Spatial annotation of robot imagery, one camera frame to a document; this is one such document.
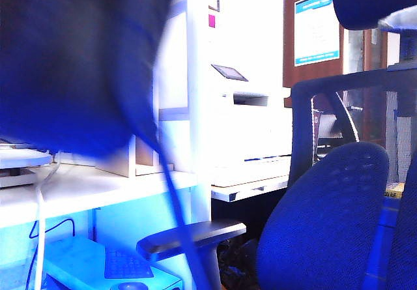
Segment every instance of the poster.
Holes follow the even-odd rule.
[[[339,21],[333,0],[300,0],[294,12],[294,65],[339,59]]]

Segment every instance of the shelf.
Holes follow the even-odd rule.
[[[39,179],[52,167],[32,169]],[[172,172],[177,188],[197,184],[195,175]],[[46,217],[149,197],[167,192],[163,174],[134,178],[122,177],[94,167],[62,164],[51,181],[42,186]],[[33,222],[37,216],[35,187],[17,186],[0,189],[0,228]]]
[[[288,176],[281,176],[230,187],[211,186],[211,198],[225,202],[234,202],[248,197],[258,196],[259,194],[284,189],[287,187],[287,183]]]

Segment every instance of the computer mouse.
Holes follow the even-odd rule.
[[[148,290],[143,282],[123,282],[113,285],[110,290]]]

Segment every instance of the printer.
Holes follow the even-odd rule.
[[[214,64],[208,79],[213,84],[211,183],[232,186],[288,175],[289,152],[279,131],[289,129],[280,128],[268,83]]]

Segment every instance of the headrest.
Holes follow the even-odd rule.
[[[393,12],[417,5],[417,0],[333,0],[340,24],[346,29],[376,28]]]

